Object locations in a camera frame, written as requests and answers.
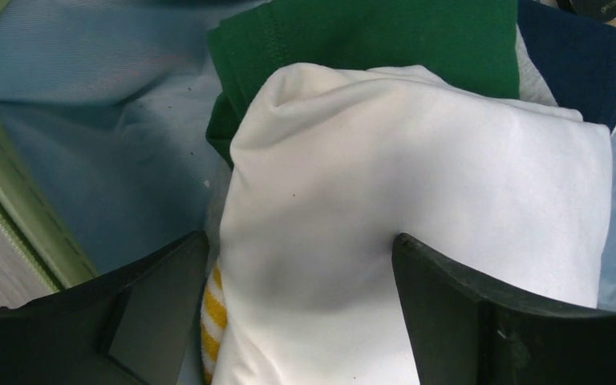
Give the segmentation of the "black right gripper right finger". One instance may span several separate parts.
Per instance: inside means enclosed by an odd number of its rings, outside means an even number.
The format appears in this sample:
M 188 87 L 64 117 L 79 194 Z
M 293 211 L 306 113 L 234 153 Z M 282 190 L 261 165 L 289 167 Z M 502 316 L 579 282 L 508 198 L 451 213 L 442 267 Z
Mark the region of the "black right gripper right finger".
M 509 285 L 402 233 L 395 283 L 423 384 L 600 384 L 596 310 Z

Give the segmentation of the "green ribbed hard-shell suitcase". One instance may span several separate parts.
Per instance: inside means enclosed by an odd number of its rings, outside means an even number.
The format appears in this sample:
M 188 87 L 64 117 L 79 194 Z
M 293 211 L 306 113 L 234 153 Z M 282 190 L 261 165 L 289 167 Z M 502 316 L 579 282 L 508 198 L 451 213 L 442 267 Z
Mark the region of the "green ribbed hard-shell suitcase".
M 224 160 L 206 139 L 222 92 L 207 37 L 266 2 L 0 2 L 0 223 L 14 230 L 48 292 L 204 229 L 225 167 L 208 279 L 221 253 L 233 160 L 232 141 Z M 518 24 L 515 52 L 515 100 L 560 107 Z M 616 129 L 609 131 L 611 210 L 598 300 L 569 304 L 616 312 Z

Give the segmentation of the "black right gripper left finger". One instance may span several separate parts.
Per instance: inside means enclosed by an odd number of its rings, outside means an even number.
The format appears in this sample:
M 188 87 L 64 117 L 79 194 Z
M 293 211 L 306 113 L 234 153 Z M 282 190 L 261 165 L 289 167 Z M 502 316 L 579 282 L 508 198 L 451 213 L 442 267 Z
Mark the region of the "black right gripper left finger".
M 32 303 L 28 384 L 174 384 L 209 243 L 190 233 L 138 261 Z

